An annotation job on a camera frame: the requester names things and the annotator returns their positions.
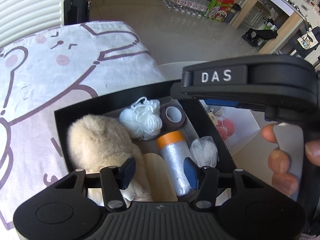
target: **brown bandage roll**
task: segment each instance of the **brown bandage roll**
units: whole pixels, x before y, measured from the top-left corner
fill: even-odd
[[[168,104],[162,107],[160,118],[164,130],[177,130],[184,124],[186,114],[181,106]]]

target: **finger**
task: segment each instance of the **finger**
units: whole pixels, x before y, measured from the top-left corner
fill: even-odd
[[[298,189],[298,180],[290,173],[274,173],[272,176],[272,186],[283,194],[291,196]]]
[[[290,167],[289,156],[278,148],[274,149],[269,155],[268,167],[275,173],[286,173]]]
[[[277,143],[276,136],[273,132],[274,124],[268,124],[261,130],[262,137],[267,140],[268,142]]]
[[[320,140],[306,143],[306,155],[309,161],[320,166]]]

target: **bed sheet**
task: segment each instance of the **bed sheet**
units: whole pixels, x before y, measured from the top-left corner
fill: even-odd
[[[0,238],[19,239],[12,217],[65,167],[53,112],[166,78],[123,22],[37,33],[0,51]]]

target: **orange cap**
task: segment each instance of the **orange cap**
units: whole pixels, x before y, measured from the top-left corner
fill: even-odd
[[[165,135],[157,139],[158,149],[160,150],[171,143],[175,143],[179,141],[185,141],[185,138],[182,132],[174,131],[174,132],[166,133]]]

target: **trash can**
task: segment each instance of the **trash can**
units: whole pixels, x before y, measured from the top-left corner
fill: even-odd
[[[231,20],[233,19],[233,17],[234,17],[234,16],[237,14],[237,12],[240,11],[240,10],[241,10],[241,6],[238,5],[237,3],[235,3],[235,4],[233,5],[233,7],[231,8],[229,14],[228,14],[227,17],[224,19],[223,22],[225,22],[225,23],[230,23]]]

